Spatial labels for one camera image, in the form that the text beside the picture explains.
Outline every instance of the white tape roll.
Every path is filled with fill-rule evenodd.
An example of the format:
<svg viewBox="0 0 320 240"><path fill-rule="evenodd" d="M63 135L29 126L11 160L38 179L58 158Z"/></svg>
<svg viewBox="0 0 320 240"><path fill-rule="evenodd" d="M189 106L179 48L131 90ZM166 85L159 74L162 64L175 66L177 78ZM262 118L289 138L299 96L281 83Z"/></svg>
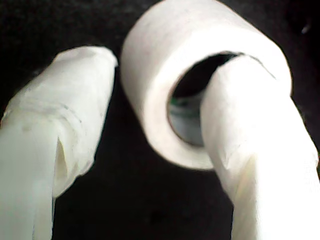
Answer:
<svg viewBox="0 0 320 240"><path fill-rule="evenodd" d="M215 0L161 1L137 21L124 42L124 91L148 142L172 163L194 169L213 167L205 149L198 146L202 142L199 116L184 117L199 115L199 101L188 111L170 102L188 70L223 53L258 59L282 90L290 94L291 74L279 47Z"/></svg>
<svg viewBox="0 0 320 240"><path fill-rule="evenodd" d="M116 65L107 48L71 49L10 100L0 128L0 239L51 239L53 198L94 162Z"/></svg>
<svg viewBox="0 0 320 240"><path fill-rule="evenodd" d="M319 238L318 151L290 96L248 57L213 74L202 136L233 202L232 240Z"/></svg>

